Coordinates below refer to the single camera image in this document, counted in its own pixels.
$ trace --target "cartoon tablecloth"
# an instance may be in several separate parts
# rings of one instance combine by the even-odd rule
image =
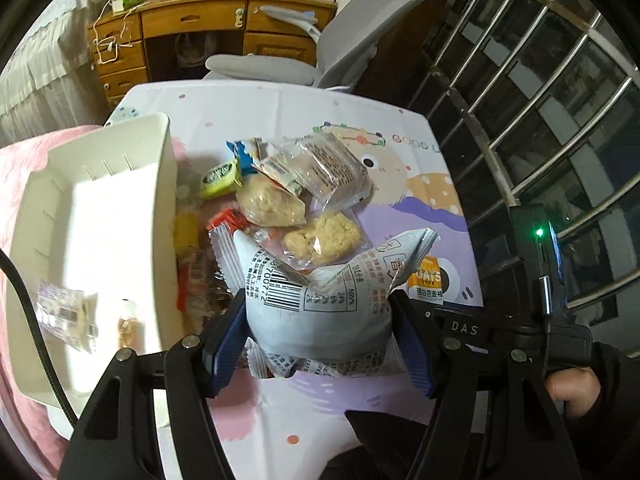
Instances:
[[[375,246],[408,229],[434,229],[440,240],[430,255],[444,271],[444,299],[482,305],[462,207],[424,117],[299,86],[185,81],[136,86],[110,121],[148,112],[171,119],[178,180],[229,159],[226,140],[258,136],[277,143],[326,126],[369,168],[374,191],[355,212],[370,242]],[[345,410],[428,422],[433,409],[406,374],[329,378],[298,372],[286,380],[256,380],[247,370],[237,370],[211,404],[236,478],[252,480],[318,478],[329,459],[358,445]],[[61,413],[50,409],[50,420],[69,434]],[[159,436],[166,477],[178,479],[170,428],[160,429]]]

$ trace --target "metal screw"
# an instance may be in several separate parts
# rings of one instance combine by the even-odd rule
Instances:
[[[447,350],[458,350],[462,346],[462,343],[455,337],[446,337],[443,339],[442,345]]]
[[[513,359],[517,363],[523,363],[524,361],[527,360],[527,354],[525,354],[519,348],[514,348],[513,350],[511,350],[510,355],[511,355],[511,359]]]
[[[131,348],[121,348],[116,352],[116,359],[118,361],[126,361],[133,355]]]
[[[194,348],[200,344],[200,338],[196,335],[188,335],[182,340],[182,346],[185,348]]]

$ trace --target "black cable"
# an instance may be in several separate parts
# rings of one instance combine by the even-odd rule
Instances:
[[[27,287],[24,285],[18,269],[15,268],[14,263],[6,254],[4,254],[4,251],[2,249],[0,249],[0,269],[2,269],[2,272],[6,274],[9,282],[14,286],[15,292],[18,295],[18,299],[20,300],[20,304],[22,305],[22,310],[24,311],[24,317],[27,318],[27,324],[29,325],[31,337],[33,337],[33,342],[36,345],[36,350],[38,351],[40,362],[42,363],[42,367],[44,368],[44,373],[47,375],[49,384],[53,388],[53,393],[55,394],[56,399],[60,404],[60,408],[62,408],[62,411],[65,412],[66,418],[74,428],[78,423],[78,418],[76,417],[76,413],[69,403],[69,399],[66,398],[65,391],[62,389],[60,379],[58,378],[58,375],[56,374],[56,371],[53,367],[53,363],[51,362],[51,357],[49,355],[49,351],[47,350],[47,346],[44,344],[42,332],[40,332],[40,326],[38,325],[36,313],[33,309],[33,303],[31,303],[29,293],[27,292]]]

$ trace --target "wooden desk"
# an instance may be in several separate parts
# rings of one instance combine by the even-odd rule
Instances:
[[[101,45],[102,63],[91,24],[87,38],[93,67],[110,107],[137,84],[178,79],[174,41],[181,32],[217,31],[219,54],[291,57],[315,65],[314,41],[301,29],[260,12],[263,5],[312,11],[320,30],[336,11],[335,4],[315,0],[148,0],[128,15],[109,13],[98,21],[98,40],[114,36],[119,44],[131,45],[120,46],[115,60],[115,49]]]

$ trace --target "black device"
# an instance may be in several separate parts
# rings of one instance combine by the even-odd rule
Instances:
[[[475,478],[580,478],[543,377],[551,367],[587,366],[591,332],[565,310],[558,244],[544,208],[510,213],[517,255],[481,276],[483,308],[410,300],[402,290],[389,296],[412,382],[437,399],[410,479],[460,478],[476,393],[483,390],[489,407]],[[22,290],[13,270],[7,275]],[[230,382],[249,334],[241,290],[224,316],[166,352],[119,350],[75,426],[58,478],[163,479],[152,394],[165,389],[184,480],[233,479],[206,399]],[[50,361],[43,364],[52,371]]]

